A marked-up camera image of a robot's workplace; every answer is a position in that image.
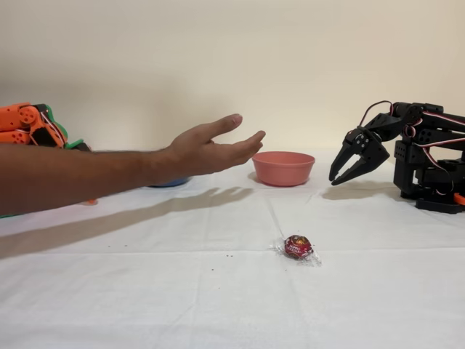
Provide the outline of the person's bare hand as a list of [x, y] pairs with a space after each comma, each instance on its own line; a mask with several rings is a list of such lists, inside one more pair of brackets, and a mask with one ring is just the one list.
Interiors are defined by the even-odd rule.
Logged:
[[215, 137], [237, 129], [242, 120], [241, 115], [233, 114], [180, 134], [163, 150], [159, 180], [169, 182], [181, 177], [209, 175], [245, 164], [261, 149], [265, 132], [258, 131], [232, 144], [214, 142]]

